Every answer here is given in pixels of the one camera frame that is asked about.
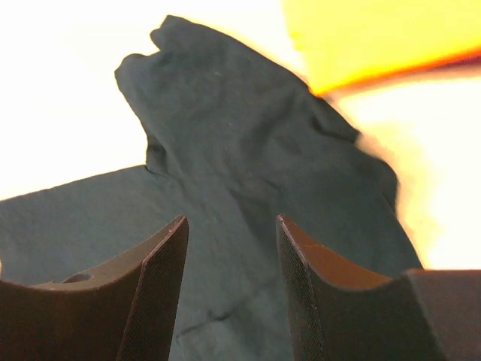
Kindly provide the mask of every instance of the black plastic piece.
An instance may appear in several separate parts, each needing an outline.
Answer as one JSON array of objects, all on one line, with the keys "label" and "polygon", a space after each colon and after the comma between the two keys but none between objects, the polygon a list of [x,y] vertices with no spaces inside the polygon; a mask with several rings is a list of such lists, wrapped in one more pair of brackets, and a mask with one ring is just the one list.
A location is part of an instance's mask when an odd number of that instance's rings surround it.
[{"label": "black plastic piece", "polygon": [[0,281],[0,360],[167,360],[188,233],[178,217],[63,283]]},{"label": "black plastic piece", "polygon": [[296,361],[481,359],[481,271],[391,279],[277,221]]}]

